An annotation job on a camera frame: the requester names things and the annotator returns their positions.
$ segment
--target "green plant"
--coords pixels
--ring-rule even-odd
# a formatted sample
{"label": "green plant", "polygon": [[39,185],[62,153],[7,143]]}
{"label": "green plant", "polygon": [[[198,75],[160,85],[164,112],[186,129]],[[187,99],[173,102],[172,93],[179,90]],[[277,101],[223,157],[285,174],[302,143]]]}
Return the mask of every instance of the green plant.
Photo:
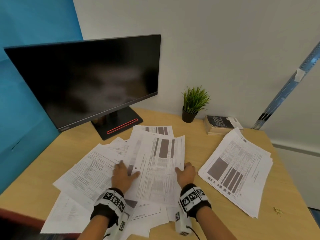
{"label": "green plant", "polygon": [[201,90],[201,86],[188,88],[188,91],[183,93],[183,110],[189,114],[196,114],[200,110],[206,110],[203,106],[209,103],[210,96],[205,89]]}

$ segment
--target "blue wall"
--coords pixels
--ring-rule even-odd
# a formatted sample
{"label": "blue wall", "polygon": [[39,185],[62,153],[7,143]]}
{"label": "blue wall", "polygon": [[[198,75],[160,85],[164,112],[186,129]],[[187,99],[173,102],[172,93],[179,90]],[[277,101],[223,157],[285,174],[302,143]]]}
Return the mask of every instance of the blue wall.
{"label": "blue wall", "polygon": [[3,47],[73,40],[72,0],[0,0],[0,193],[59,134]]}

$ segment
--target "black plant pot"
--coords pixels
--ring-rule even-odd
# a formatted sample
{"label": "black plant pot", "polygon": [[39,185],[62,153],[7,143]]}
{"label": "black plant pot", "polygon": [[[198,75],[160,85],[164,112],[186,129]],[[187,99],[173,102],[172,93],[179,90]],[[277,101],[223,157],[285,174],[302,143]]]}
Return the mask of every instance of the black plant pot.
{"label": "black plant pot", "polygon": [[197,113],[192,113],[192,114],[187,113],[186,111],[184,111],[182,107],[182,120],[186,123],[191,123],[195,119],[195,116],[197,115]]}

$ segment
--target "hand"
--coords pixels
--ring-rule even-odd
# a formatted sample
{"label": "hand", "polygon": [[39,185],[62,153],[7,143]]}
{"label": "hand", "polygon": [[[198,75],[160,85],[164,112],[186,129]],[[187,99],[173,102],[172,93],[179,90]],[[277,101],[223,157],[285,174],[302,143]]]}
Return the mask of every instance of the hand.
{"label": "hand", "polygon": [[125,194],[130,188],[132,182],[139,177],[140,172],[135,172],[133,175],[128,176],[128,170],[123,161],[114,166],[113,176],[111,178],[112,188],[117,188]]}
{"label": "hand", "polygon": [[184,165],[184,170],[181,171],[179,168],[175,168],[177,173],[177,181],[181,188],[187,184],[192,184],[196,176],[196,168],[192,166],[190,162]]}

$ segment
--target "small gold object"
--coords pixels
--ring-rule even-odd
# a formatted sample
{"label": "small gold object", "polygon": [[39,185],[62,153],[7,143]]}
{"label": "small gold object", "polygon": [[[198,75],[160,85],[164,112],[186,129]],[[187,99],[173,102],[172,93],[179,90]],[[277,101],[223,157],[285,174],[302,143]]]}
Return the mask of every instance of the small gold object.
{"label": "small gold object", "polygon": [[280,210],[280,209],[278,209],[276,207],[274,207],[273,209],[274,209],[275,212],[277,212],[277,215],[281,216],[281,214],[283,214],[282,210]]}

